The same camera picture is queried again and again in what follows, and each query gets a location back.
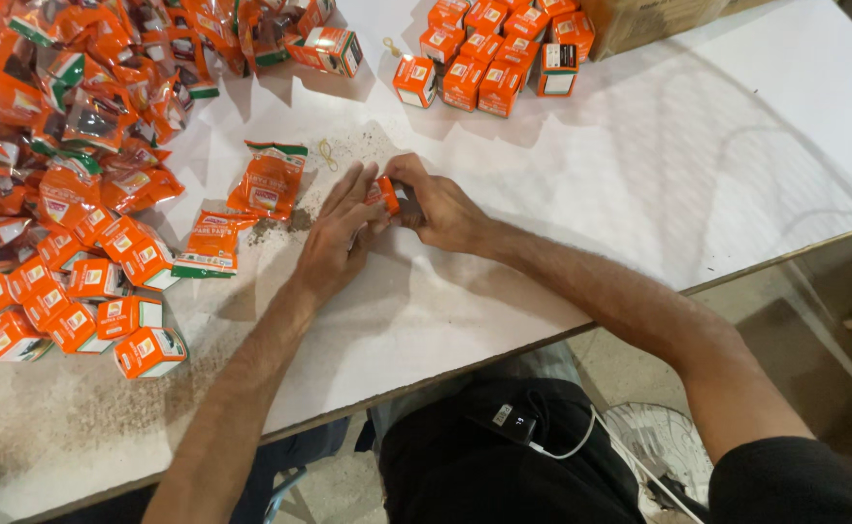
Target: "plastic pouch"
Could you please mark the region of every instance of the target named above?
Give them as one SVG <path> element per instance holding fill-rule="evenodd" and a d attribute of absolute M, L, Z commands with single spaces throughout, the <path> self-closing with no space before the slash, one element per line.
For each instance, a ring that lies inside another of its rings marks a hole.
<path fill-rule="evenodd" d="M 274 220 L 289 219 L 308 149 L 303 146 L 248 141 L 246 146 L 252 154 L 252 160 L 248 163 L 242 182 L 235 187 L 226 205 Z"/>

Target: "orange packet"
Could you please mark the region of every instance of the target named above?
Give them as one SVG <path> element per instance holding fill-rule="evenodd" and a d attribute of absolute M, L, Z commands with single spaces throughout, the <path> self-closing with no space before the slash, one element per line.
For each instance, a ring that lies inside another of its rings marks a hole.
<path fill-rule="evenodd" d="M 246 146 L 252 160 L 226 205 L 274 220 L 287 220 L 294 208 L 309 149 L 247 140 Z"/>
<path fill-rule="evenodd" d="M 187 251 L 177 257 L 171 274 L 185 279 L 231 278 L 239 269 L 235 256 L 239 231 L 257 220 L 253 214 L 199 212 Z"/>
<path fill-rule="evenodd" d="M 364 205 L 371 205 L 384 200 L 387 203 L 387 212 L 394 216 L 400 212 L 400 202 L 397 194 L 393 191 L 393 184 L 386 176 L 381 176 L 371 184 L 367 195 L 364 196 Z"/>

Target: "orange plastic bag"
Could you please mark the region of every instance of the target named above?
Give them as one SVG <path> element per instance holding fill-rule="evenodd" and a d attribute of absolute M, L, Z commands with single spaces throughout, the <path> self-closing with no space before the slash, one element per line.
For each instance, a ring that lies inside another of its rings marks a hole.
<path fill-rule="evenodd" d="M 294 208 L 309 150 L 303 146 L 247 140 L 246 146 L 252 160 L 226 205 L 274 220 L 287 220 Z"/>
<path fill-rule="evenodd" d="M 231 278 L 239 270 L 235 256 L 239 231 L 257 224 L 253 214 L 199 212 L 187 241 L 187 250 L 178 256 L 171 275 L 185 279 Z"/>
<path fill-rule="evenodd" d="M 94 206 L 102 205 L 99 178 L 99 175 L 83 176 L 54 161 L 38 187 L 39 214 L 68 231 L 73 230 Z"/>

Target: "finger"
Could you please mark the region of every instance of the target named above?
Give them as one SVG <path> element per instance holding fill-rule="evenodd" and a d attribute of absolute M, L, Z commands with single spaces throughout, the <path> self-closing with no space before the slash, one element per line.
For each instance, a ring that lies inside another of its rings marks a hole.
<path fill-rule="evenodd" d="M 379 167 L 376 162 L 371 162 L 364 166 L 362 173 L 358 175 L 354 185 L 349 190 L 349 194 L 345 196 L 342 203 L 336 209 L 340 209 L 344 214 L 353 209 L 354 206 L 364 202 L 364 197 L 367 195 L 368 190 L 371 189 L 371 184 L 377 178 L 378 169 Z"/>
<path fill-rule="evenodd" d="M 416 153 L 407 153 L 390 159 L 384 167 L 384 176 L 395 178 L 414 188 L 426 184 L 429 180 L 429 174 L 426 173 L 420 156 Z"/>
<path fill-rule="evenodd" d="M 339 207 L 339 203 L 345 199 L 345 195 L 349 194 L 351 187 L 358 180 L 358 175 L 362 173 L 363 169 L 364 164 L 360 161 L 351 162 L 349 170 L 339 179 L 339 182 L 332 186 L 332 191 L 329 191 L 329 196 L 326 197 L 326 201 L 323 202 L 323 208 L 319 211 L 320 217 L 327 216 Z"/>

